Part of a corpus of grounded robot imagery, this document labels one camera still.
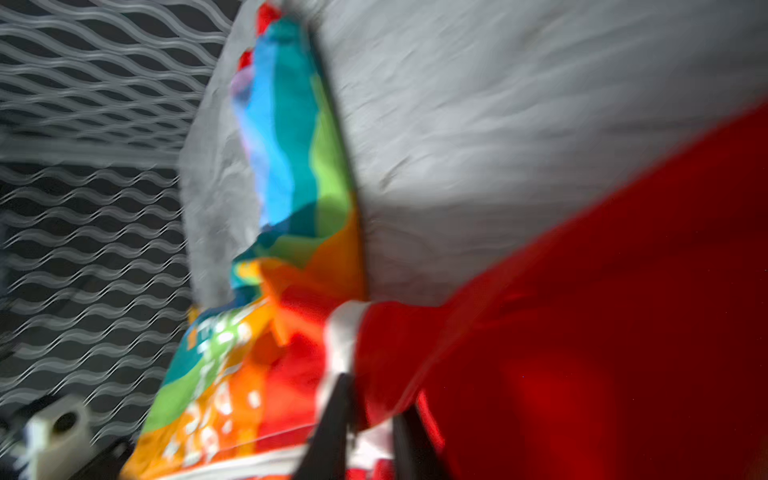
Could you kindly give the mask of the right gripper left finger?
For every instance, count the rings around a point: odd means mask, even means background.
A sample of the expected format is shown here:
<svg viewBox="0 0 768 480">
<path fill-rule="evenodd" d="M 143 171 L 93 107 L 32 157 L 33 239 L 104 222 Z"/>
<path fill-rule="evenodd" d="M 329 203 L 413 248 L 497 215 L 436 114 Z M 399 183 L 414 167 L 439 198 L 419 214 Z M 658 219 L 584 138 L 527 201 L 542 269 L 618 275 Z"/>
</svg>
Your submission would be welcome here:
<svg viewBox="0 0 768 480">
<path fill-rule="evenodd" d="M 354 379 L 341 374 L 293 480 L 346 478 L 348 441 L 355 427 Z"/>
</svg>

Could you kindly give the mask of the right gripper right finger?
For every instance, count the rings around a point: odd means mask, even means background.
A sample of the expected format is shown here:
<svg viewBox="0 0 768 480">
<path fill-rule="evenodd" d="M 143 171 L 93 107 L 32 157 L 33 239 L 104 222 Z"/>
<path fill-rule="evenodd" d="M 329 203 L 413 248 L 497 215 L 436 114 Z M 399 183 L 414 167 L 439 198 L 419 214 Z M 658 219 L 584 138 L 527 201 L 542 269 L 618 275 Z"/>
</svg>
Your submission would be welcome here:
<svg viewBox="0 0 768 480">
<path fill-rule="evenodd" d="M 394 469 L 397 480 L 449 480 L 416 406 L 393 419 Z"/>
</svg>

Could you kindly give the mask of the rainbow kids zip jacket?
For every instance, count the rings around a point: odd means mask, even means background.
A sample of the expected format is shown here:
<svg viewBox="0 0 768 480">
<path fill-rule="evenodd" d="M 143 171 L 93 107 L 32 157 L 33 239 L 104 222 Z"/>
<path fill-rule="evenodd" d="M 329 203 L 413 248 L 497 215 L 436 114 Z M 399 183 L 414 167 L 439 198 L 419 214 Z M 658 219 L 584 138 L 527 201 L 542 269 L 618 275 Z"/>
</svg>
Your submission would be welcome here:
<svg viewBox="0 0 768 480">
<path fill-rule="evenodd" d="M 345 479 L 396 479 L 411 406 L 450 479 L 766 477 L 765 104 L 428 307 L 369 299 L 319 56 L 271 4 L 231 98 L 266 229 L 121 478 L 292 479 L 341 374 Z"/>
</svg>

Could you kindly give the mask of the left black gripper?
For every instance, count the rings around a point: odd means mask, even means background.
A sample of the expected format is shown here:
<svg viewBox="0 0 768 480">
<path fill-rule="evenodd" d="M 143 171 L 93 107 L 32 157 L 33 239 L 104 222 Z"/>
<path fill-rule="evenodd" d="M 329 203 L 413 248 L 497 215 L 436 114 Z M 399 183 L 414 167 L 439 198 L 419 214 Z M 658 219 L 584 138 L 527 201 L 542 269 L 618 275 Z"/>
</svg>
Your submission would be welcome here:
<svg viewBox="0 0 768 480">
<path fill-rule="evenodd" d="M 21 479 L 14 469 L 15 456 L 11 416 L 1 419 L 1 477 Z M 98 449 L 92 434 L 93 457 L 84 467 L 68 479 L 119 479 L 121 470 L 135 449 L 135 443 L 128 437 L 121 437 L 102 449 Z"/>
</svg>

